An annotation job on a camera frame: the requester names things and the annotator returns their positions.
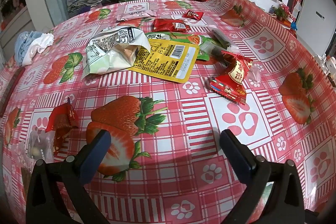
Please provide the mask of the red wrapper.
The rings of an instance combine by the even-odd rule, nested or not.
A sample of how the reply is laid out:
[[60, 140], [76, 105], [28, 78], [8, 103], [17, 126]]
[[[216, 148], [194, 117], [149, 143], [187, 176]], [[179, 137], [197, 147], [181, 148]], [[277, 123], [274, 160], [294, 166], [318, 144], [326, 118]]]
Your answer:
[[54, 156], [60, 151], [65, 138], [78, 127], [79, 118], [69, 100], [52, 110], [46, 132], [54, 132]]

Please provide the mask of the red candy packet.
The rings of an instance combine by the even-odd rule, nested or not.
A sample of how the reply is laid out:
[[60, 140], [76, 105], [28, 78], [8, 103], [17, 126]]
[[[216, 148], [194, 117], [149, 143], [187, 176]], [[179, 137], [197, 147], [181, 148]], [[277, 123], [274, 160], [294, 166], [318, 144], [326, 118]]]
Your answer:
[[252, 67], [252, 60], [237, 53], [221, 51], [227, 65], [221, 75], [210, 82], [210, 88], [232, 102], [244, 105], [246, 91], [243, 81]]

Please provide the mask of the blue white cloth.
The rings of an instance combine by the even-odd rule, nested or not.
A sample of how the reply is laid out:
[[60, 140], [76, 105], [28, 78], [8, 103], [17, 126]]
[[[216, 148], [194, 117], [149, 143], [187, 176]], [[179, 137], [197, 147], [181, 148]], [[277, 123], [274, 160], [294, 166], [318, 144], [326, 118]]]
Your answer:
[[24, 31], [18, 35], [14, 44], [14, 59], [19, 67], [25, 67], [33, 63], [37, 53], [42, 53], [47, 47], [54, 43], [52, 33], [38, 31]]

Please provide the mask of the crumpled white green bag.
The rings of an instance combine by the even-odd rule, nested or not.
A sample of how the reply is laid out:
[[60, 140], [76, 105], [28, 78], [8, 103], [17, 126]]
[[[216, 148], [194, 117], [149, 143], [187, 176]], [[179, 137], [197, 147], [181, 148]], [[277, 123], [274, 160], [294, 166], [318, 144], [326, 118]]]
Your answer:
[[82, 78], [128, 69], [133, 66], [140, 50], [151, 50], [141, 29], [130, 25], [105, 28], [85, 47]]

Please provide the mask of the dark clear snack packet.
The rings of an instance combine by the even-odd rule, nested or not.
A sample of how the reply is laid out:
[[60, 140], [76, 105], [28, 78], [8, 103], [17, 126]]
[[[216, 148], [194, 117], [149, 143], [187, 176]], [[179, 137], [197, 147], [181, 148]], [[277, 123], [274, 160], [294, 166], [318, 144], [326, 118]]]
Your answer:
[[199, 47], [215, 63], [224, 61], [222, 51], [241, 54], [239, 47], [218, 28], [212, 28], [210, 38], [205, 38]]

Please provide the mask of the strawberry pattern tablecloth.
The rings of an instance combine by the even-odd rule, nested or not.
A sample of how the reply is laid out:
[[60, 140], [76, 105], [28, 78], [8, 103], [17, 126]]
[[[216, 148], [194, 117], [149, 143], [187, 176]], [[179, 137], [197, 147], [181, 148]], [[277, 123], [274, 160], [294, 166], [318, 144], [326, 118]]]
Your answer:
[[[210, 88], [224, 65], [195, 63], [186, 83], [130, 71], [82, 78], [85, 47], [117, 16], [154, 10], [161, 19], [189, 19], [182, 34], [210, 37], [220, 29], [252, 60], [257, 82], [246, 78], [244, 105]], [[335, 91], [310, 52], [276, 19], [249, 0], [148, 0], [109, 5], [52, 29], [54, 44], [25, 68], [1, 119], [1, 171], [7, 208], [25, 222], [18, 148], [43, 133], [52, 110], [68, 100], [79, 127], [56, 161], [77, 153], [94, 123], [112, 130], [113, 146], [87, 190], [111, 223], [220, 223], [244, 188], [219, 148], [230, 129], [255, 155], [298, 170], [307, 208], [335, 191]]]

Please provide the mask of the yellow snack packet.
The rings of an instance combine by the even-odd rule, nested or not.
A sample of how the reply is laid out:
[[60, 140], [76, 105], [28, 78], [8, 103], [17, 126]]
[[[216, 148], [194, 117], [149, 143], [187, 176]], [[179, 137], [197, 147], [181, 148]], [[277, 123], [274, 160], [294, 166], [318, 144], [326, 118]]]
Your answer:
[[163, 39], [149, 39], [149, 44], [149, 51], [139, 50], [130, 71], [180, 84], [189, 80], [199, 46]]

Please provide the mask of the green snack packet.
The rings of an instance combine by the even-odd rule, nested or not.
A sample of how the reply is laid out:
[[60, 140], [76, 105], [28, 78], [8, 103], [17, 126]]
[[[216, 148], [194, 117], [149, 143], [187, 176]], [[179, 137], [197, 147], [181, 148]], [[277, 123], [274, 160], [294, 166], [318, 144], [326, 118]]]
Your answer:
[[[172, 40], [176, 42], [191, 43], [198, 46], [201, 46], [201, 44], [203, 44], [204, 42], [209, 42], [216, 46], [221, 46], [218, 42], [210, 37], [196, 34], [182, 34], [180, 32], [148, 32], [146, 33], [146, 36], [149, 39]], [[214, 65], [217, 62], [218, 61], [215, 57], [202, 50], [199, 50], [196, 60], [197, 64]]]

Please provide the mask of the small red sachet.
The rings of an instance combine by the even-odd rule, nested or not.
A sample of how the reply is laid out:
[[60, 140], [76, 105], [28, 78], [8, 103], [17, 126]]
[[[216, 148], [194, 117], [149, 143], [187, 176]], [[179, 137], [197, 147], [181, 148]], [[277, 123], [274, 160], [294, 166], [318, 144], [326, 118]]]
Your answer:
[[188, 9], [182, 15], [182, 17], [186, 18], [186, 19], [192, 19], [192, 20], [200, 21], [202, 19], [203, 15], [204, 15], [204, 12], [194, 11], [194, 10]]

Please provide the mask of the red flat snack packet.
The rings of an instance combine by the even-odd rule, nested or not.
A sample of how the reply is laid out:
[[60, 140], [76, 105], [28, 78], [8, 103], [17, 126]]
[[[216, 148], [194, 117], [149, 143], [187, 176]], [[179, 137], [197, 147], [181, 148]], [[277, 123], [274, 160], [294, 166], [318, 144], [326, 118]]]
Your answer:
[[191, 27], [180, 19], [155, 19], [152, 29], [155, 32], [188, 32]]

